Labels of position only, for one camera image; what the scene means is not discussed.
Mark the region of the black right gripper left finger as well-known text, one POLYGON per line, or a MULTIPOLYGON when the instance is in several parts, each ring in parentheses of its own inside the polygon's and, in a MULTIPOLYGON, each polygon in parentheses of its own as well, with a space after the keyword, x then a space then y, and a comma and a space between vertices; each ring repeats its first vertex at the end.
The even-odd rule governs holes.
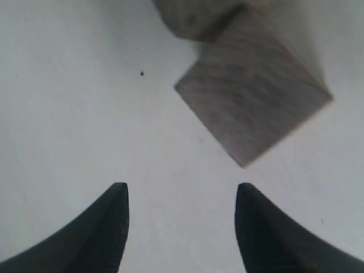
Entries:
POLYGON ((127 184, 114 183, 55 234, 1 262, 1 272, 118 272, 129 216, 127 184))

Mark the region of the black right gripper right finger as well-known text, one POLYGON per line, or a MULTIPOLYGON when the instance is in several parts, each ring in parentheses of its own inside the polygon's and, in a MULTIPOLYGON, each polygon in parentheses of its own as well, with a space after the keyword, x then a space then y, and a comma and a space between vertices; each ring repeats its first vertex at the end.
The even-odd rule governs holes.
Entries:
POLYGON ((363 261, 294 221, 250 183, 238 186, 235 234, 247 272, 363 272, 363 261))

